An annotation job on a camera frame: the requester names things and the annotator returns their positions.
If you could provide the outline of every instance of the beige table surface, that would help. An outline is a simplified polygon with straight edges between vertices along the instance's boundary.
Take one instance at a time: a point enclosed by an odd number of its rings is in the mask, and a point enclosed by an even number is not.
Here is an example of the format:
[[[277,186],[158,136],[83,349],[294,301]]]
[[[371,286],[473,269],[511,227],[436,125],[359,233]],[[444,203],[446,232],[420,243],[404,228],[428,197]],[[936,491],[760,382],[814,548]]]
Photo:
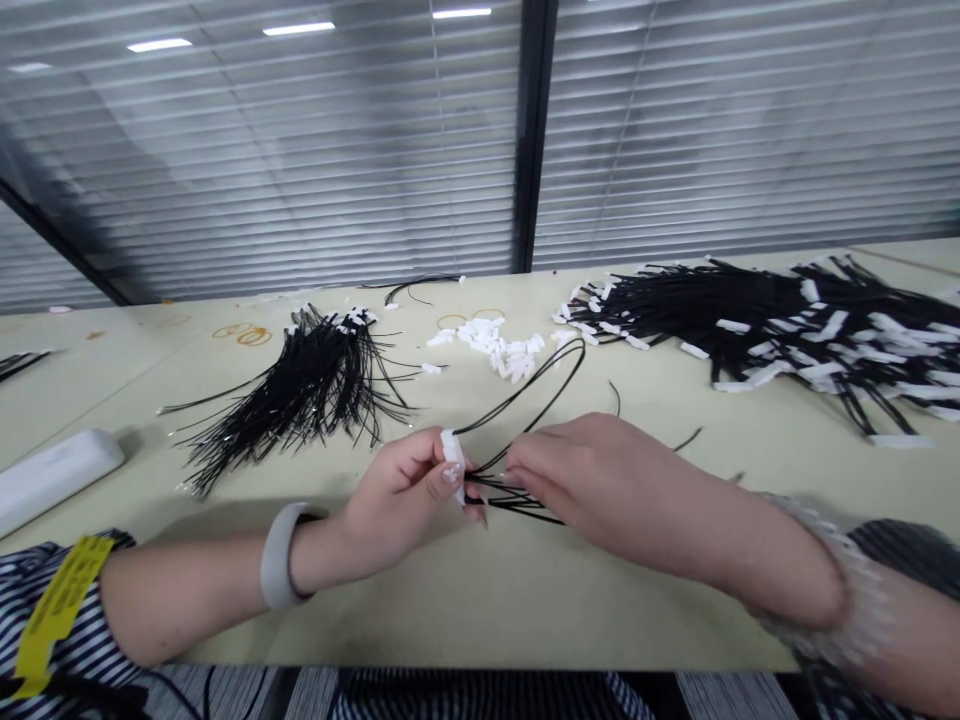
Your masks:
[[[915,263],[960,278],[960,238],[857,245],[853,249],[864,255]],[[957,284],[960,279],[954,281],[954,285]]]
[[[163,362],[224,302],[0,317],[0,358],[56,351],[3,383],[0,470]]]
[[[733,260],[773,269],[814,254]],[[913,290],[934,293],[953,282],[895,261],[859,259],[892,284]],[[415,426],[467,424],[514,389],[465,344],[427,347],[441,315],[469,317],[498,307],[507,316],[501,330],[508,340],[526,339],[533,332],[549,337],[555,329],[549,316],[570,288],[587,278],[603,280],[606,269],[612,268],[423,286],[416,294],[434,306],[401,296],[399,310],[380,311],[380,332],[404,331],[390,338],[397,342],[391,359],[450,364],[440,376],[402,386],[406,400],[424,408]],[[217,406],[160,418],[154,413],[161,405],[232,387],[270,365],[279,352],[282,329],[289,324],[286,313],[304,297],[324,311],[355,303],[377,311],[383,294],[336,288],[254,305],[247,300],[209,301],[138,309],[163,313],[186,308],[194,334],[172,353],[161,343],[165,349],[158,354],[166,352],[163,358],[82,417],[64,423],[44,443],[101,427],[125,434],[127,464],[0,541],[0,552],[45,540],[70,543],[81,533],[111,526],[129,530],[140,541],[220,534],[263,526],[278,507],[294,499],[342,505],[370,459],[365,445],[353,449],[346,438],[336,437],[327,447],[315,444],[291,457],[272,456],[222,478],[209,500],[199,505],[178,489],[190,471],[183,467],[186,453],[172,448],[167,435]],[[112,312],[89,311],[89,317]],[[211,337],[222,326],[243,322],[267,327],[275,337],[258,348]],[[115,373],[123,364],[117,357],[111,362],[102,373]],[[551,371],[552,382],[545,378],[495,425],[467,436],[467,450],[476,458],[494,454],[555,392],[565,373],[565,367]],[[704,426],[684,456],[711,472],[729,477],[744,471],[746,487],[794,494],[829,509],[844,525],[894,516],[930,523],[960,538],[960,443],[955,426],[907,409],[911,422],[932,437],[936,447],[874,448],[857,436],[836,405],[795,383],[775,381],[755,393],[727,395],[710,388],[708,374],[707,363],[679,352],[673,343],[646,353],[621,344],[591,347],[581,372],[544,423],[592,410],[612,411],[615,400],[607,384],[612,380],[623,398],[622,416],[664,442],[678,443]],[[77,384],[94,381],[74,378]],[[0,418],[6,426],[16,421],[19,408],[4,397],[6,387],[3,391]],[[408,428],[388,425],[387,432],[397,437]],[[323,593],[300,608],[245,623],[198,646],[188,658],[632,670],[794,667],[776,641],[719,593],[609,557],[562,527],[494,510],[490,529],[484,531],[464,522],[456,507],[447,510],[425,546],[398,568]]]

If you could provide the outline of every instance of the fluorescent light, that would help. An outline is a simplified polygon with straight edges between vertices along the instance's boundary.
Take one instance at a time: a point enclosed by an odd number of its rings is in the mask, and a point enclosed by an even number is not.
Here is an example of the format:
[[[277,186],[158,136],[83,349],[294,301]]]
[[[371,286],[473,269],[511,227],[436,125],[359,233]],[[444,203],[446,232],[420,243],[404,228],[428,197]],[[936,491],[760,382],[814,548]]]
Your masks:
[[[489,15],[493,10],[490,8],[467,8],[466,10],[439,10],[433,14],[434,20],[446,20],[452,17],[481,17]]]
[[[306,25],[283,25],[278,28],[264,28],[263,34],[270,35],[299,35],[304,32],[320,32],[321,30],[334,30],[336,26],[333,23],[307,23]]]
[[[183,38],[170,38],[169,40],[151,40],[147,43],[127,45],[127,50],[133,50],[134,52],[151,52],[153,50],[166,50],[167,48],[187,47],[189,45],[193,45],[193,43],[189,40],[184,40]]]
[[[21,75],[28,72],[40,72],[41,70],[50,70],[53,65],[46,63],[23,63],[22,65],[11,65],[8,69]]]

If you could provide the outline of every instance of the yellow wristband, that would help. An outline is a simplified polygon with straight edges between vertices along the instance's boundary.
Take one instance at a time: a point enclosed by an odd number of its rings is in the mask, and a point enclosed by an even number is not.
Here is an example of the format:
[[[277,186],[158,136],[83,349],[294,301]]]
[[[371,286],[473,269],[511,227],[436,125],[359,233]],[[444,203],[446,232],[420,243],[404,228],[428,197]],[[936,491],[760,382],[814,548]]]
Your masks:
[[[22,678],[23,685],[12,696],[13,700],[36,697],[47,687],[53,645],[70,634],[87,590],[97,579],[112,547],[111,538],[84,535],[67,554],[20,636],[13,676]]]

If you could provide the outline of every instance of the fingernail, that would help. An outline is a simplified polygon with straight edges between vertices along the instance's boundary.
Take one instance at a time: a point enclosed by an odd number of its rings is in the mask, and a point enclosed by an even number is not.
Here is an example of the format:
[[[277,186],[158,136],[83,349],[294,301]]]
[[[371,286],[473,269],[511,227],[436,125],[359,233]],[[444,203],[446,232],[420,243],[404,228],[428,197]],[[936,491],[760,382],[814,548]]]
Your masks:
[[[460,475],[463,473],[463,465],[460,463],[454,463],[450,467],[441,473],[443,475],[443,481],[453,485],[455,482],[460,480]]]
[[[506,472],[500,473],[500,477],[503,479],[505,485],[510,485],[511,487],[518,487],[522,490],[526,490],[526,486],[523,484],[523,478],[519,475],[507,470]]]

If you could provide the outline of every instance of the orange rubber band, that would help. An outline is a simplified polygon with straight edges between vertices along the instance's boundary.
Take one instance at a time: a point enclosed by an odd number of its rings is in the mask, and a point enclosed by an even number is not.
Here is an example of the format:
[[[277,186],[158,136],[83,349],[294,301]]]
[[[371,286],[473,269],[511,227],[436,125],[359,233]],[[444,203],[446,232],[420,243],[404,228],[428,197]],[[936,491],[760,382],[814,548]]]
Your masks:
[[[247,330],[247,332],[238,337],[237,342],[247,347],[260,347],[261,345],[266,345],[272,338],[273,333],[266,328],[255,327],[252,330]]]
[[[442,318],[440,318],[439,320],[437,320],[437,327],[440,328],[441,330],[452,330],[453,328],[445,328],[443,325],[440,324],[440,323],[442,323],[444,320],[446,320],[448,317],[458,317],[458,318],[460,318],[461,320],[463,320],[463,322],[466,322],[466,321],[467,321],[467,319],[466,319],[463,315],[456,315],[456,314],[454,314],[454,315],[444,315]]]
[[[479,315],[479,314],[482,313],[482,312],[498,312],[498,313],[500,313],[500,317],[502,317],[502,318],[506,318],[506,317],[507,317],[507,314],[506,314],[503,310],[501,310],[500,308],[483,308],[483,310],[477,310],[477,311],[473,314],[474,319],[476,319],[477,315]]]
[[[157,323],[157,327],[180,327],[189,319],[189,315],[177,315],[172,318],[167,318],[166,320],[161,320]]]
[[[231,335],[242,335],[249,330],[253,330],[253,323],[237,323],[236,325],[227,325],[213,333],[210,337],[221,340]]]

